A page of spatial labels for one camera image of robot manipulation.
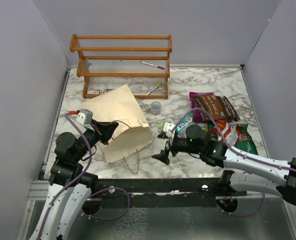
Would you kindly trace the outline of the purple snack bag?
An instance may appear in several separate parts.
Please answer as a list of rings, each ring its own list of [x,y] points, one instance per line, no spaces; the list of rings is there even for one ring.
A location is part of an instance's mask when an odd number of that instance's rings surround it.
[[[190,100],[190,108],[194,109],[197,107],[193,97],[199,96],[199,95],[211,95],[213,94],[212,92],[189,92],[189,100]],[[194,110],[192,112],[193,115],[193,120],[195,123],[204,123],[205,121],[203,120],[203,117],[201,113],[198,110]]]

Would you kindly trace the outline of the teal mint candy bag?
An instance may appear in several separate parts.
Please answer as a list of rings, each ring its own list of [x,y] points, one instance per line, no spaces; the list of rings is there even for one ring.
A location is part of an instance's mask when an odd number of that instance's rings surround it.
[[[176,133],[180,138],[186,138],[186,130],[194,124],[194,115],[190,112],[182,120],[178,122]]]

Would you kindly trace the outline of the small lime green candy bag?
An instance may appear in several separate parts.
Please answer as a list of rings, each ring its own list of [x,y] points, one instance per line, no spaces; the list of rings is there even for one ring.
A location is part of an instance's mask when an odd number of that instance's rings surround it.
[[[159,133],[162,133],[164,130],[164,123],[159,123],[158,125],[157,125],[157,130],[158,130],[158,132]]]

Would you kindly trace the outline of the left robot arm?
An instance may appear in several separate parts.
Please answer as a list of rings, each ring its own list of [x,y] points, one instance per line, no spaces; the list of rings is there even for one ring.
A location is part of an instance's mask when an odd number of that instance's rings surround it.
[[[92,153],[97,142],[109,143],[118,122],[92,120],[86,131],[77,131],[80,137],[64,132],[56,139],[55,163],[50,170],[46,201],[30,239],[63,240],[86,199],[99,190],[98,176],[87,173],[79,162]]]

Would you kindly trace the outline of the red Doritos bag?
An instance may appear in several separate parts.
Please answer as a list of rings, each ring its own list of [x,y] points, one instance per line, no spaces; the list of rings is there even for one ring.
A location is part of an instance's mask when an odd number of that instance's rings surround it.
[[[221,133],[223,134],[226,142],[230,146],[234,146],[238,141],[238,133],[237,133],[237,124],[233,122],[228,122],[226,120],[216,120],[215,121]],[[207,129],[210,133],[211,139],[214,141],[223,142],[223,139],[216,129],[215,125],[212,122],[207,123]]]

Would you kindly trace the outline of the brown sea salt chip bag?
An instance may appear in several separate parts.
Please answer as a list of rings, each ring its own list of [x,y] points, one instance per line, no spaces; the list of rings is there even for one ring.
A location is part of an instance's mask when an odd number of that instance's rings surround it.
[[[207,111],[212,118],[226,121],[239,121],[240,117],[225,96],[217,96],[214,94],[199,94],[192,96],[192,100],[196,108],[201,108]]]

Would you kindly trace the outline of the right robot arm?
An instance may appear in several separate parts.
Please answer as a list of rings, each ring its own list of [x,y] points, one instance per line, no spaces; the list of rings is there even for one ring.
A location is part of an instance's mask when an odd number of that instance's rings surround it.
[[[180,137],[171,124],[163,126],[160,137],[167,138],[165,147],[152,158],[169,165],[169,155],[187,153],[209,166],[224,169],[217,189],[224,195],[251,191],[281,197],[296,206],[296,158],[277,160],[251,154],[220,141],[193,124]]]

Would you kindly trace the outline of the green snack bag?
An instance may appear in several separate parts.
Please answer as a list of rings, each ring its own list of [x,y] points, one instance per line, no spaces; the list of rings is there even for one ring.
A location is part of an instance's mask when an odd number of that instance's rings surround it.
[[[236,147],[241,151],[258,155],[256,145],[251,135],[248,133],[248,124],[237,124],[237,133],[238,133],[238,140],[234,145],[234,147]]]

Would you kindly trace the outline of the beige paper bag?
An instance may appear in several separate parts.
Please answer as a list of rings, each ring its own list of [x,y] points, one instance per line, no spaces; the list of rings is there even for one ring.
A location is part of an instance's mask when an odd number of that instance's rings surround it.
[[[153,141],[148,121],[126,84],[85,101],[82,108],[93,113],[93,120],[118,123],[108,144],[99,144],[108,164],[138,154]]]

